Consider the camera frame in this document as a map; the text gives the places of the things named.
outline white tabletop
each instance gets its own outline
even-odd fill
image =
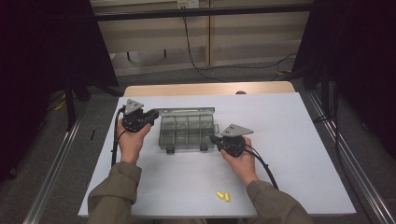
[[[127,99],[120,98],[118,108]],[[215,107],[214,121],[221,131],[230,123],[254,131],[248,137],[270,165],[279,189],[298,200],[310,215],[356,212],[298,93],[130,99],[143,103],[145,111],[151,108]],[[176,152],[174,155],[160,150],[160,119],[155,121],[146,137],[137,163],[143,173],[137,202],[132,207],[134,217],[256,216],[246,188],[215,148],[207,152]],[[88,215],[88,194],[108,175],[112,142],[113,124],[109,127],[79,216]],[[259,178],[269,181],[261,164],[256,162]],[[231,201],[220,200],[217,190],[228,191]]]

